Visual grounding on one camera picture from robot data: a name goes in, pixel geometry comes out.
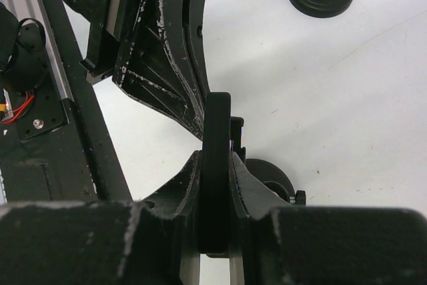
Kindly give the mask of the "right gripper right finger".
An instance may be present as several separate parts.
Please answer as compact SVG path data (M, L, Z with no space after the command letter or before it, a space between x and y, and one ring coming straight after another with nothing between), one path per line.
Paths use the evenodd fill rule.
M293 206L275 195L253 176L234 152L230 154L230 212L233 225L270 225L279 214L298 214Z

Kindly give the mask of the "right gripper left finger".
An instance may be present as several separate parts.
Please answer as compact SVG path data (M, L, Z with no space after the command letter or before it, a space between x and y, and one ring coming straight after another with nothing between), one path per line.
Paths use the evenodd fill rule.
M180 171L154 193L133 205L133 224L150 219L195 225L199 207L201 152L195 151Z

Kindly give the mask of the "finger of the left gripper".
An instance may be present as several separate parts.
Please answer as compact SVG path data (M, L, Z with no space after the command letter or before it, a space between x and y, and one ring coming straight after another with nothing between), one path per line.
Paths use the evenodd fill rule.
M133 100L203 135L209 93L205 0L124 0L113 82Z

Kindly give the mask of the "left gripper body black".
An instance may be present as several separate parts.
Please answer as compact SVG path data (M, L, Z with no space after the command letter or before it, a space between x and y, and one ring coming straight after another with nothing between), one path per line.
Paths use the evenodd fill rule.
M90 22L86 58L82 65L89 82L109 77L115 69L120 47L131 35L140 0L89 0Z

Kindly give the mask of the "phone with black case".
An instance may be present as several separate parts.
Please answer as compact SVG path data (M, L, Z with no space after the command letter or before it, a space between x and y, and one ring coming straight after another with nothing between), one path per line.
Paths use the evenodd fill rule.
M209 93L205 105L199 189L199 250L203 254L222 255L228 250L230 123L230 94Z

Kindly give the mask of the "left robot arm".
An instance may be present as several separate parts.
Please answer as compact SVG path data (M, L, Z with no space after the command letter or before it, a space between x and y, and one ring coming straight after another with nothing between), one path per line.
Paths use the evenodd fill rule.
M128 97L203 135L205 0L63 1L90 24L90 82L110 77Z

